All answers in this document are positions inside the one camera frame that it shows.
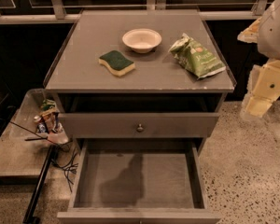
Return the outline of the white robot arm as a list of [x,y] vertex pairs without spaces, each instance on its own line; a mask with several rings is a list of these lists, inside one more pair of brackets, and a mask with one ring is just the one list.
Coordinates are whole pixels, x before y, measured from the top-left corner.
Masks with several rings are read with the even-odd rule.
[[280,97],[280,0],[274,0],[237,39],[256,43],[259,53],[268,58],[263,66],[253,66],[242,101],[242,117],[262,118]]

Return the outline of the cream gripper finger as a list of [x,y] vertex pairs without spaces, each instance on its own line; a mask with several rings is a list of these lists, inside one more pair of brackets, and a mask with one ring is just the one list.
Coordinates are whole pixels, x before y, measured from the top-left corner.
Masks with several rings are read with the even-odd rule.
[[270,100],[246,94],[242,101],[242,110],[246,115],[262,118],[272,105]]
[[260,24],[260,18],[257,18],[240,34],[238,34],[237,39],[239,41],[246,42],[246,43],[257,43],[258,35],[259,35],[259,24]]

